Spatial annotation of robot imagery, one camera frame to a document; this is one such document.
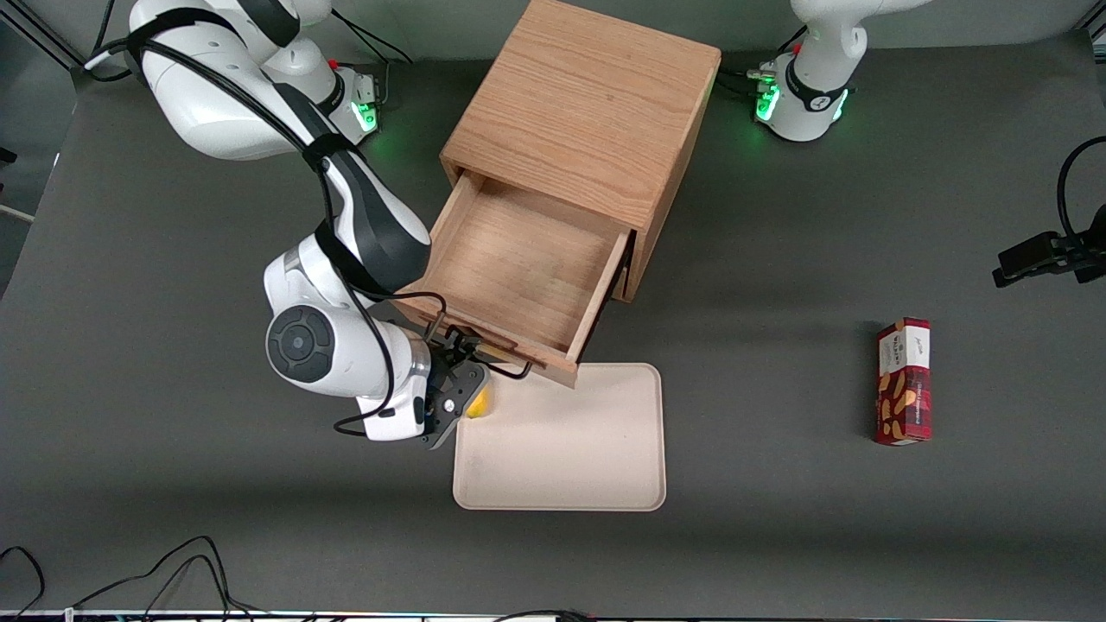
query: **yellow object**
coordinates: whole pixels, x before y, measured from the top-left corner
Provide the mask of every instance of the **yellow object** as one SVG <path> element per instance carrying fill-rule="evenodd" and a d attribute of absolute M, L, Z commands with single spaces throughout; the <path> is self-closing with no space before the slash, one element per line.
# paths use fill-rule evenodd
<path fill-rule="evenodd" d="M 477 394 L 477 396 L 472 400 L 472 403 L 469 404 L 469 407 L 465 411 L 465 416 L 470 419 L 474 419 L 488 414 L 488 406 L 491 405 L 490 393 L 491 386 L 483 387 L 483 390 Z"/>

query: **green led light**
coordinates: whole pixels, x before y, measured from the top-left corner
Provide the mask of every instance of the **green led light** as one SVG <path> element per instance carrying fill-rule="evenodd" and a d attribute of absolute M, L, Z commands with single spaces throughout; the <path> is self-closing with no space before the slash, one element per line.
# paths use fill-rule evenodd
<path fill-rule="evenodd" d="M 361 128 L 364 129 L 365 133 L 376 129 L 376 106 L 372 104 L 349 102 L 349 107 L 353 108 L 353 114 L 357 117 L 357 123 L 361 124 Z"/>
<path fill-rule="evenodd" d="M 765 122 L 772 118 L 772 113 L 775 112 L 775 104 L 779 101 L 780 87 L 772 85 L 771 89 L 760 96 L 760 101 L 757 102 L 757 116 Z"/>
<path fill-rule="evenodd" d="M 848 99 L 848 89 L 845 89 L 845 92 L 841 94 L 841 102 L 837 103 L 837 112 L 833 113 L 834 121 L 841 118 L 841 113 L 844 112 L 845 110 L 845 100 L 847 99 Z"/>

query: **gray tabletop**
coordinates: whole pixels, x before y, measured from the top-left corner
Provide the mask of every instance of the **gray tabletop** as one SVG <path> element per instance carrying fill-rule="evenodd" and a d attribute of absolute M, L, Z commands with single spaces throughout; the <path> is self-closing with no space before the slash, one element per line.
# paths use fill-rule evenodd
<path fill-rule="evenodd" d="M 487 66 L 394 68 L 365 151 L 428 224 Z M 0 538 L 48 607 L 210 533 L 268 608 L 1106 618 L 1106 282 L 990 277 L 1106 131 L 1088 41 L 875 51 L 857 84 L 808 145 L 716 89 L 638 300 L 586 352 L 662 374 L 668 500 L 641 515 L 465 511 L 451 448 L 334 434 L 352 402 L 262 348 L 262 269 L 322 215 L 307 167 L 208 158 L 136 83 L 83 89 L 0 303 Z M 1073 174 L 1077 226 L 1104 164 Z M 873 332 L 902 315 L 932 321 L 935 438 L 887 448 Z M 31 592 L 3 572 L 0 608 Z M 186 588 L 169 605 L 215 604 Z"/>

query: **wood grain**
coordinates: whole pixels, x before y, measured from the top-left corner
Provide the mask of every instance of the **wood grain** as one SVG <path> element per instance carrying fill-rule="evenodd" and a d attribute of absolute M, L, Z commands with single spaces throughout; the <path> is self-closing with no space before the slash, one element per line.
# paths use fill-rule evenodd
<path fill-rule="evenodd" d="M 426 276 L 403 291 L 440 293 L 449 303 L 447 323 L 471 326 L 571 385 L 575 360 L 618 277 L 626 227 L 465 172 L 431 238 Z M 420 321 L 437 313 L 430 300 L 396 303 Z"/>
<path fill-rule="evenodd" d="M 720 60 L 701 43 L 533 0 L 442 164 L 451 180 L 479 173 L 639 231 L 619 290 L 632 298 L 656 241 L 645 234 L 664 222 Z"/>

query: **beige tray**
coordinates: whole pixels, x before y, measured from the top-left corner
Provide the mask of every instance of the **beige tray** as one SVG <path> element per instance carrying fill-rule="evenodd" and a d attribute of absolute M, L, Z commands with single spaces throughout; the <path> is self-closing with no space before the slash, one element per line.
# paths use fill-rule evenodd
<path fill-rule="evenodd" d="M 584 363 L 576 388 L 492 374 L 491 407 L 457 428 L 453 499 L 472 510 L 651 511 L 665 502 L 660 374 Z"/>

